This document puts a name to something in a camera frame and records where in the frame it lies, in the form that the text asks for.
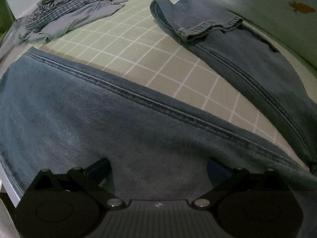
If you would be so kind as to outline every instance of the denim fabric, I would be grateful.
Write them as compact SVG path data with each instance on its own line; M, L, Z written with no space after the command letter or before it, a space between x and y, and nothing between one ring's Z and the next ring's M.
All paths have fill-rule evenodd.
M197 31L196 39L180 40L173 27L175 22L169 20L177 19L179 23L186 19L186 28L194 27L207 18L207 1L180 0L172 4L169 0L154 0L150 8L169 35L205 61L265 115L314 172L317 105L307 96L296 71L279 51L243 25L227 32L214 29L204 36Z
M241 17L210 3L210 0L181 0L177 3L176 13L169 0L159 0L159 6L164 8L166 21L184 41L194 40L217 29L231 31L242 23ZM195 22L188 20L188 15Z
M293 190L317 190L317 178L269 141L35 48L1 79L0 119L1 164L19 195L42 168L65 173L101 157L110 160L115 194L125 201L201 196L212 188L206 171L210 157L253 173L275 168ZM313 225L305 226L305 234L312 232Z

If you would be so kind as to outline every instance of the screw head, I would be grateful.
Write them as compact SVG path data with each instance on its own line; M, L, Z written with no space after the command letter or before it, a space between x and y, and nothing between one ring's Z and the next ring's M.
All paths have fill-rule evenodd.
M109 199L107 201L107 204L111 207L117 207L117 206L121 206L123 203L123 201L121 199L118 198L113 198L113 199Z
M198 207L207 207L209 206L210 202L206 199L197 199L195 200L194 204Z

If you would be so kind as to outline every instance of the black plastic part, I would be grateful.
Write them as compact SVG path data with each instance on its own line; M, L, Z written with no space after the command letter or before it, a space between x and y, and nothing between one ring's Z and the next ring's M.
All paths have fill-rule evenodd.
M218 224L236 238L295 238L303 222L299 204L276 171L239 170L201 198L210 201Z
M96 163L93 163L85 170L85 176L93 180L96 183L101 183L110 173L111 173L111 164L107 158L101 158Z
M207 161L206 169L213 187L229 179L235 173L234 169L212 157Z
M227 177L213 190L199 198L208 200L210 202L208 206L201 208L193 201L192 208L212 213L219 226L235 238L297 236L302 225L303 213L288 186L276 171L250 174L246 169L231 169L214 159L212 164L216 168L214 174L218 175L216 179ZM108 225L101 225L103 219L111 215L109 212L120 209L128 212L132 209L126 207L123 201L117 207L107 204L109 199L117 197L98 186L98 181L104 179L110 171L111 165L107 159L101 159L85 170L70 169L67 174L62 175L54 175L50 170L40 171L13 215L13 222L20 236L22 238L86 237L99 225L102 226L103 231L112 232L107 229ZM135 210L140 210L145 203L137 206ZM164 206L164 201L148 203L150 208Z
M124 201L122 204L116 208L111 207L107 204L109 199L118 199L118 197L114 196L107 190L101 188L96 183L92 182L88 178L84 176L81 171L70 169L67 172L68 176L76 182L88 195L90 195L96 202L99 203L103 209L108 210L120 210L126 206Z
M239 190L244 181L249 178L249 174L249 171L246 169L237 170L231 178L223 181L211 191L199 197L198 199L206 199L210 202L209 206L204 209L212 209L219 201L224 199L230 193ZM191 206L195 209L200 209L200 207L195 205L195 201L192 202Z
M57 176L67 180L40 171L21 198L12 218L21 238L84 237L99 223L96 201L83 191L65 190Z

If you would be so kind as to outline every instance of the fabric fold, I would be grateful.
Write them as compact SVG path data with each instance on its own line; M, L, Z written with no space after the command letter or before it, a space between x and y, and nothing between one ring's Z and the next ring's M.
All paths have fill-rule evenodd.
M191 22L204 21L209 7L214 7L211 0L181 0L175 5L154 0L150 9L166 33L253 103L310 167L311 173L317 174L317 104L308 97L286 58L244 25L231 31L215 29L187 42L182 39L178 30L192 26ZM223 14L230 13L224 8L221 10ZM214 17L221 15L220 12L213 14Z
M231 31L242 23L241 17L210 3L210 0L180 0L175 4L170 0L153 0L151 7L164 8L166 21L184 41L215 30Z

